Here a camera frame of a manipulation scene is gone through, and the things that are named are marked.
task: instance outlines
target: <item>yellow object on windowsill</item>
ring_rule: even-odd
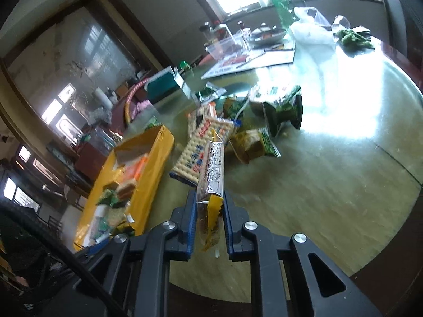
[[[141,156],[144,153],[149,153],[143,175],[138,180],[137,187],[125,212],[125,225],[131,226],[137,236],[144,232],[151,205],[164,171],[164,165],[172,150],[174,141],[172,133],[165,126],[160,125],[146,130],[144,133],[123,142],[113,149],[94,183],[80,218],[74,239],[74,248],[77,251],[89,245],[87,235],[90,232],[90,225],[98,208],[97,202],[103,192],[104,185],[113,180],[120,159],[125,161],[124,157]]]

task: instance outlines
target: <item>triangular cutout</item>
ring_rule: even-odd
[[[346,286],[344,283],[316,254],[308,254],[308,259],[310,260],[322,297],[330,297],[331,295],[345,291]]]

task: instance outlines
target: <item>glass tabletop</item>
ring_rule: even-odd
[[[409,215],[423,181],[422,96],[411,79],[380,50],[349,57],[339,48],[301,48],[293,64],[260,68],[209,80],[200,66],[185,74],[192,92],[206,81],[243,94],[257,82],[302,87],[300,130],[290,124],[273,139],[280,158],[248,165],[225,152],[225,190],[250,219],[271,232],[310,237],[347,274],[371,261]],[[175,137],[175,147],[153,201],[147,230],[184,205],[190,187],[169,177],[187,144],[186,113],[195,104],[182,90],[150,111]],[[244,120],[265,126],[250,107]],[[139,133],[137,118],[126,137]],[[202,252],[196,239],[189,262],[172,262],[171,283],[206,297],[250,300],[247,262],[231,262],[221,236],[215,251]]]

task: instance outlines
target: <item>green cloth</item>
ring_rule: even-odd
[[[341,40],[341,44],[348,49],[358,50],[358,49],[375,49],[372,43],[362,35],[355,33],[351,29],[340,30],[336,34]]]

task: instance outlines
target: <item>green plastic bag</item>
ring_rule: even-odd
[[[278,12],[281,26],[288,29],[294,22],[299,21],[299,18],[293,12],[293,8],[289,6],[288,0],[271,0]]]

